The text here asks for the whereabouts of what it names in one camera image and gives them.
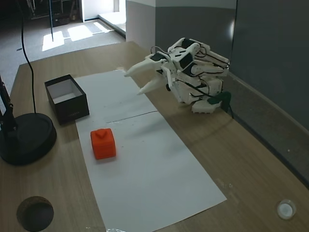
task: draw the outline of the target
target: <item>open box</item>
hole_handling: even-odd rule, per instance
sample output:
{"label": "open box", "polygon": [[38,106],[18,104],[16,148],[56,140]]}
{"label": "open box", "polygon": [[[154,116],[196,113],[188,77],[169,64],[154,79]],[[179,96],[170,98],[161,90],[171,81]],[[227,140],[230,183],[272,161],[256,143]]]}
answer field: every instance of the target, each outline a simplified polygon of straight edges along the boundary
{"label": "open box", "polygon": [[89,115],[87,96],[71,75],[47,81],[45,88],[60,125]]}

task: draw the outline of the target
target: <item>black lamp base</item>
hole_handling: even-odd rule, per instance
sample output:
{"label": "black lamp base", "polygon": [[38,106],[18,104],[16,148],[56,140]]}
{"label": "black lamp base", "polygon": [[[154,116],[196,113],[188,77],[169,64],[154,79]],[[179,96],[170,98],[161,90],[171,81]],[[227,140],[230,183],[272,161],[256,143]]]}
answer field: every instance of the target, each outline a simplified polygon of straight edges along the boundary
{"label": "black lamp base", "polygon": [[43,114],[26,114],[16,118],[18,129],[0,131],[0,156],[9,164],[26,165],[45,156],[54,146],[57,133],[51,119]]}

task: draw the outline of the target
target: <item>wooden table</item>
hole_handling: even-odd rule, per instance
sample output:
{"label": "wooden table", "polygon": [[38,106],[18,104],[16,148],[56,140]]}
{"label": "wooden table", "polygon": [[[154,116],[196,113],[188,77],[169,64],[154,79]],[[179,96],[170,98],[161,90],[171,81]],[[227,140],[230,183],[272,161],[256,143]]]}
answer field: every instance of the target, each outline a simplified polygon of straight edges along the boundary
{"label": "wooden table", "polygon": [[[79,77],[128,69],[146,55],[134,43],[121,43],[32,63],[37,110],[51,117],[58,138],[52,151],[34,164],[14,167],[0,160],[1,232],[24,231],[16,219],[16,210],[30,196],[45,197],[54,207],[55,216],[46,232],[105,231],[76,125],[59,126],[44,82],[68,73]],[[153,74],[145,72],[133,79],[141,87]],[[30,77],[28,66],[21,65],[11,93],[15,116],[32,112]],[[149,93],[148,98],[228,199],[162,232],[309,231],[309,191],[228,114],[222,110],[211,115],[192,114],[189,106],[177,104],[164,88]],[[283,199],[297,206],[292,220],[284,221],[277,215],[276,206]]]}

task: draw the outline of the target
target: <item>hole in table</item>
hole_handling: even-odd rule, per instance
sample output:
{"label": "hole in table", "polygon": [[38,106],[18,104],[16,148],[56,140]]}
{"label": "hole in table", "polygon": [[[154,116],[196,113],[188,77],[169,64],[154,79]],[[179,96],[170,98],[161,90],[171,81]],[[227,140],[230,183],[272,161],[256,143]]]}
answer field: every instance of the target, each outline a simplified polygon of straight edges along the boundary
{"label": "hole in table", "polygon": [[17,210],[19,223],[25,230],[30,232],[46,229],[52,222],[53,217],[53,206],[44,197],[27,198],[19,205]]}

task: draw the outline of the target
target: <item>white robotic hand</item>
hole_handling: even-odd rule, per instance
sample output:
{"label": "white robotic hand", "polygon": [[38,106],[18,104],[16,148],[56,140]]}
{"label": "white robotic hand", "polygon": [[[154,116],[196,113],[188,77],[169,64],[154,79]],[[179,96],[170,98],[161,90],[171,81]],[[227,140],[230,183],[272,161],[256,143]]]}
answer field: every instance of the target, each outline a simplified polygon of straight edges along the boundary
{"label": "white robotic hand", "polygon": [[212,52],[208,45],[183,38],[167,53],[158,51],[147,56],[130,68],[125,76],[155,70],[156,76],[139,94],[167,86],[178,102],[195,102],[192,106],[194,113],[212,113],[221,106],[218,99],[223,91],[223,81],[218,76],[226,76],[228,68],[229,60]]}

